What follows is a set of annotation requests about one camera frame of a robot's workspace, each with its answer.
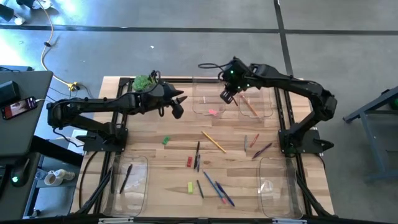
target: green eraser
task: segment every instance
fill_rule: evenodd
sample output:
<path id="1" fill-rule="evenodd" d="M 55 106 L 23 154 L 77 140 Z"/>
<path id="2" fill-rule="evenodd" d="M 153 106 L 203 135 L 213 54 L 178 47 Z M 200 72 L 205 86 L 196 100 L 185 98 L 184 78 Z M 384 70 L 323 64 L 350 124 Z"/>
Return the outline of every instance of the green eraser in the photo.
<path id="1" fill-rule="evenodd" d="M 164 138 L 162 144 L 166 145 L 168 143 L 168 141 L 170 140 L 170 137 L 166 136 L 166 138 Z"/>
<path id="2" fill-rule="evenodd" d="M 192 194 L 193 193 L 193 184 L 192 182 L 188 182 L 188 194 Z"/>

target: yellow eraser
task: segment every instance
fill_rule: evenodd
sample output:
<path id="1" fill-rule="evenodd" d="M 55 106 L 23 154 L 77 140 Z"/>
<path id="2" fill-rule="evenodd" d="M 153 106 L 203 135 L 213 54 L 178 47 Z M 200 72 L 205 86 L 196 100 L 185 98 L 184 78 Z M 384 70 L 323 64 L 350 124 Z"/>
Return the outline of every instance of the yellow eraser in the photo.
<path id="1" fill-rule="evenodd" d="M 188 182 L 188 194 L 192 194 L 193 193 L 193 184 L 192 182 Z"/>

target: red eraser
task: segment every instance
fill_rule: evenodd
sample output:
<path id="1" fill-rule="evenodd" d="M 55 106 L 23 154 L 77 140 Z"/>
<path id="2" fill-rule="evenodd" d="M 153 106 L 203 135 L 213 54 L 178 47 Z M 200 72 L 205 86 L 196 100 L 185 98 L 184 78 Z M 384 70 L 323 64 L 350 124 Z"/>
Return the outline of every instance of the red eraser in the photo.
<path id="1" fill-rule="evenodd" d="M 192 165 L 192 156 L 188 157 L 187 167 L 191 167 Z"/>

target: yellow pencil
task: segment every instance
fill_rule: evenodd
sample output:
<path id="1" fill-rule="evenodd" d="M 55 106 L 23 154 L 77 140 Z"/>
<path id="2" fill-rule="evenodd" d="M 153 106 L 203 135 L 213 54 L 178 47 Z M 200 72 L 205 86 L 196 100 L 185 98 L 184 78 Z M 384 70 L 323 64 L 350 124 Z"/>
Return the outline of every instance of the yellow pencil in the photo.
<path id="1" fill-rule="evenodd" d="M 225 151 L 217 142 L 215 142 L 208 134 L 206 134 L 206 132 L 202 131 L 202 133 L 203 133 L 210 141 L 212 141 L 219 149 L 221 149 L 224 153 L 226 153 L 226 151 Z"/>

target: blue pen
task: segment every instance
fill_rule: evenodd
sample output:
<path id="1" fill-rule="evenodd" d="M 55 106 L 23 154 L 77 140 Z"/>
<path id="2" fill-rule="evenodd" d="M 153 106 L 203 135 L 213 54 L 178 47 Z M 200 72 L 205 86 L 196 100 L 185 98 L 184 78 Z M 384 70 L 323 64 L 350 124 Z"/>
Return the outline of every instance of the blue pen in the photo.
<path id="1" fill-rule="evenodd" d="M 228 199 L 228 201 L 231 203 L 231 205 L 235 207 L 235 204 L 234 204 L 234 202 L 232 201 L 232 199 L 226 194 L 226 192 L 225 192 L 225 190 L 223 189 L 223 187 L 222 187 L 217 181 L 216 181 L 216 185 L 217 185 L 217 187 L 219 188 L 219 190 L 225 194 L 225 197 Z"/>
<path id="2" fill-rule="evenodd" d="M 217 187 L 213 184 L 213 181 L 211 181 L 210 177 L 207 175 L 207 173 L 205 171 L 203 171 L 203 173 L 205 174 L 205 176 L 207 177 L 207 179 L 210 181 L 211 185 L 214 187 L 214 189 L 216 190 L 218 196 L 220 196 L 221 200 L 224 202 L 224 204 L 226 204 L 226 200 L 225 198 L 223 198 L 223 196 L 221 195 L 221 192 L 217 189 Z"/>

